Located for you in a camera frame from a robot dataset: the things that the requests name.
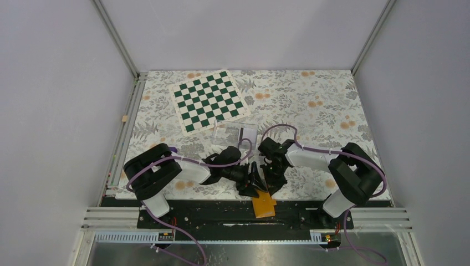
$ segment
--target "floral tablecloth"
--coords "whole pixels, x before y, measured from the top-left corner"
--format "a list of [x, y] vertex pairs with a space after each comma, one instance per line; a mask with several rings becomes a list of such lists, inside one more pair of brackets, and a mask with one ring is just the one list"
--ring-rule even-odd
[[[137, 113], [126, 159], [164, 142], [190, 158], [205, 158], [220, 147], [211, 145], [207, 130], [184, 137], [168, 88], [212, 71], [151, 71]], [[349, 70], [315, 71], [231, 71], [251, 115], [237, 121], [259, 125], [261, 134], [275, 124], [291, 124], [299, 129], [298, 140], [305, 146], [342, 147], [348, 142], [360, 145], [378, 162], [372, 135], [367, 125], [354, 78]], [[269, 136], [283, 142], [293, 137], [290, 129], [278, 127]], [[331, 174], [307, 167], [289, 168], [288, 180], [273, 198], [277, 200], [323, 200], [338, 189]], [[122, 172], [117, 199], [133, 199], [125, 189]], [[246, 200], [239, 196], [235, 183], [222, 178], [218, 183], [201, 186], [174, 179], [164, 188], [169, 200]], [[375, 200], [389, 200], [388, 192]]]

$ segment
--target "orange block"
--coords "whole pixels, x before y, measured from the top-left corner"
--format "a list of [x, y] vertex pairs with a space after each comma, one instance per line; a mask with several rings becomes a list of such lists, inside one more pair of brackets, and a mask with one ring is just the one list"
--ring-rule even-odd
[[256, 218], [275, 216], [274, 206], [276, 200], [271, 198], [268, 192], [257, 190], [259, 198], [252, 198], [254, 215]]

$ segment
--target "white square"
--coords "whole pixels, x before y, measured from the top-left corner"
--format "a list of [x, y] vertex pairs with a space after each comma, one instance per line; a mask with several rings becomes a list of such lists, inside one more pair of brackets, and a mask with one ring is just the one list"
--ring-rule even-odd
[[209, 119], [207, 119], [207, 120], [209, 121], [209, 124], [214, 124], [214, 121], [216, 120], [216, 117], [213, 116], [213, 117], [211, 117], [211, 118], [209, 118]]
[[190, 118], [189, 119], [184, 119], [183, 123], [184, 123], [185, 126], [189, 126], [190, 124], [192, 124], [192, 121], [191, 121]]
[[222, 111], [220, 109], [216, 109], [213, 112], [214, 112], [214, 115], [216, 115], [216, 116], [222, 114]]
[[190, 93], [190, 90], [188, 90], [188, 89], [182, 89], [181, 90], [182, 95], [186, 95], [186, 94], [189, 94], [189, 93]]
[[227, 106], [227, 104], [225, 103], [225, 101], [220, 101], [217, 103], [219, 105], [219, 108], [222, 108], [224, 106]]
[[196, 122], [196, 123], [194, 123], [194, 124], [192, 124], [192, 125], [194, 126], [194, 129], [200, 129], [200, 128], [202, 128], [201, 122]]
[[190, 117], [197, 116], [197, 112], [195, 110], [190, 111]]
[[230, 112], [226, 112], [222, 115], [223, 115], [223, 118], [225, 118], [225, 119], [232, 117], [232, 114]]
[[180, 113], [185, 114], [187, 112], [188, 112], [188, 107], [186, 106], [180, 107]]

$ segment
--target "gray wall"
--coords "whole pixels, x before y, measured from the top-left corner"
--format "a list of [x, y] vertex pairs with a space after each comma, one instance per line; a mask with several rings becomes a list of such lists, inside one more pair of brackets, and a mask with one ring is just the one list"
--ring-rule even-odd
[[386, 0], [103, 0], [140, 71], [350, 69]]
[[90, 1], [0, 1], [0, 264], [65, 265], [132, 77]]
[[468, 264], [469, 5], [398, 1], [356, 76], [426, 265]]

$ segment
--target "transparent acrylic box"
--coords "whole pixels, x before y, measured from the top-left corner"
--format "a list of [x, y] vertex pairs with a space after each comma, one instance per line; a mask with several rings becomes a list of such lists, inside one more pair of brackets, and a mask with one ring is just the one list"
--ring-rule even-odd
[[256, 149], [256, 139], [258, 137], [258, 125], [244, 124], [216, 120], [214, 122], [214, 131], [212, 132], [212, 144], [221, 146], [234, 146], [239, 149], [249, 149], [249, 142], [242, 139], [249, 139], [253, 148]]

